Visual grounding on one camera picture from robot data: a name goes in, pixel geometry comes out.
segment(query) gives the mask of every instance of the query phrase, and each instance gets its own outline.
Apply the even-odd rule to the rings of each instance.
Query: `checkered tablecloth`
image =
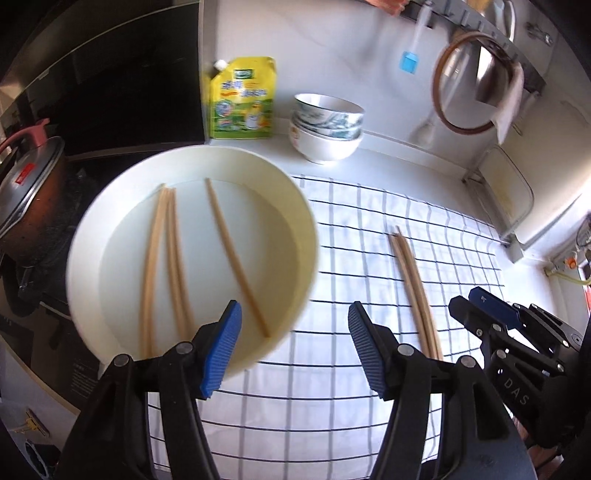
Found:
[[[479,342],[449,316],[447,304],[482,286],[503,298],[501,272],[487,224],[436,205],[359,185],[296,177],[319,224],[319,274],[294,330],[253,368],[198,401],[209,446],[223,479],[353,480],[369,476],[391,402],[369,385],[348,331],[349,305],[399,342],[419,348],[401,273],[386,232],[400,227],[417,259],[445,359],[474,356]],[[150,430],[157,467],[168,459],[151,395]],[[424,458],[437,456],[441,396],[431,396]]]

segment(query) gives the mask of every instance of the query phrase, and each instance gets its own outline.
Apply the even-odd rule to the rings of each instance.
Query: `chopsticks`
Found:
[[[425,295],[413,252],[410,250],[410,246],[404,235],[402,235],[400,228],[397,233],[388,235],[388,240],[396,258],[398,258],[400,270],[404,277],[404,288],[413,311],[421,350],[430,358],[443,360],[441,343],[433,324],[431,308]]]
[[[190,328],[194,325],[194,321],[178,238],[177,189],[169,189],[167,208],[168,283],[173,297],[178,335],[181,340],[190,341],[192,337]]]
[[[230,237],[230,232],[228,231],[228,226],[226,225],[226,221],[223,217],[222,209],[220,208],[219,202],[217,200],[216,191],[213,188],[212,179],[205,179],[205,185],[207,187],[207,195],[209,196],[209,203],[213,209],[213,215],[216,219],[217,229],[219,231],[220,237],[222,238],[222,244],[226,251],[226,255],[228,256],[228,261],[230,262],[230,266],[234,272],[234,276],[242,293],[246,297],[246,302],[248,303],[249,307],[251,308],[256,321],[261,329],[265,338],[269,338],[271,334],[269,333],[269,327],[265,321],[265,317],[261,312],[261,309],[256,302],[256,298],[250,285],[248,284],[248,279],[246,278],[246,274],[244,269],[242,268],[242,264],[240,263],[240,258],[238,258],[238,254],[236,253],[236,249],[232,243],[232,238]]]
[[[140,351],[144,358],[154,356],[154,289],[160,237],[166,224],[168,283],[173,297],[174,317],[181,340],[190,340],[194,325],[189,295],[185,283],[178,234],[176,189],[160,187],[156,211],[152,220],[148,252],[144,267],[144,288],[139,313]]]
[[[246,302],[249,304],[253,314],[259,324],[259,327],[265,336],[271,336],[269,328],[261,309],[256,302],[256,298],[246,274],[240,263],[236,249],[232,243],[232,238],[228,231],[228,226],[224,220],[222,209],[219,206],[217,195],[213,189],[211,179],[206,179],[207,194],[213,214],[216,220],[217,228],[222,238],[222,244],[234,276],[240,288],[246,297]],[[193,313],[191,311],[191,304],[189,302],[189,294],[185,282],[185,272],[183,262],[181,259],[180,249],[180,235],[178,227],[178,213],[177,213],[177,196],[176,189],[166,188],[165,185],[160,187],[158,192],[158,200],[154,218],[152,220],[152,227],[150,232],[150,239],[148,241],[148,251],[146,254],[146,262],[144,267],[144,283],[142,288],[142,298],[139,311],[139,330],[140,330],[140,350],[144,358],[154,356],[154,290],[155,290],[155,275],[156,266],[158,264],[158,252],[160,250],[160,237],[164,225],[166,224],[166,239],[167,239],[167,261],[168,261],[168,284],[170,286],[170,293],[172,296],[172,303],[174,309],[174,317],[177,326],[178,335],[181,340],[191,340],[192,330],[195,322]]]
[[[150,240],[144,267],[144,286],[142,289],[142,300],[139,308],[139,329],[140,349],[144,358],[154,356],[154,283],[156,265],[158,263],[158,250],[160,249],[160,236],[164,227],[164,217],[168,202],[168,189],[162,185],[158,192],[156,212],[152,220]]]

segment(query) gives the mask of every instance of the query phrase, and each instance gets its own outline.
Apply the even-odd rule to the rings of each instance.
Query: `pot lid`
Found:
[[[51,137],[25,153],[10,169],[0,184],[0,238],[25,215],[63,151],[64,141]]]

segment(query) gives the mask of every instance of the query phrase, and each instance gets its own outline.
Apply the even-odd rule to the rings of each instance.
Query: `ceramic bowl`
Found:
[[[354,140],[323,137],[290,122],[290,141],[306,159],[321,165],[331,165],[350,157],[363,139],[363,132]]]
[[[295,114],[301,123],[316,128],[343,130],[361,126],[365,111],[341,98],[299,93],[295,96]]]
[[[300,120],[297,115],[292,115],[291,120],[300,128],[304,130],[308,130],[315,134],[322,135],[328,138],[334,138],[337,140],[354,140],[359,136],[361,132],[361,125],[357,125],[356,127],[351,128],[343,128],[343,129],[331,129],[331,128],[322,128],[317,127],[315,125],[305,124]]]
[[[268,338],[228,262],[206,178],[213,181]],[[229,300],[240,302],[242,329],[226,377],[240,373],[271,353],[298,321],[318,272],[319,247],[310,205],[294,181],[270,161],[239,148],[167,150],[126,170],[100,193],[76,229],[68,256],[67,296],[76,329],[105,365],[122,352],[144,358],[139,308],[163,183],[177,190],[179,250],[194,316],[190,336],[217,322]],[[174,321],[164,238],[152,297],[156,355],[187,340]]]

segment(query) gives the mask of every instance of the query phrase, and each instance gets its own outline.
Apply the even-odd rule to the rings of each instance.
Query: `white plate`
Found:
[[[204,179],[211,178],[236,251],[271,330],[265,339],[220,240]],[[161,184],[177,189],[181,256],[196,332],[217,322],[230,300],[242,305],[231,375],[273,350],[305,306],[317,271],[316,223],[295,183],[239,148],[184,147],[155,155],[116,178],[92,203],[70,249],[67,294],[86,346],[108,364],[122,352],[141,359],[139,303],[148,237]],[[176,331],[161,238],[154,298],[155,352]]]

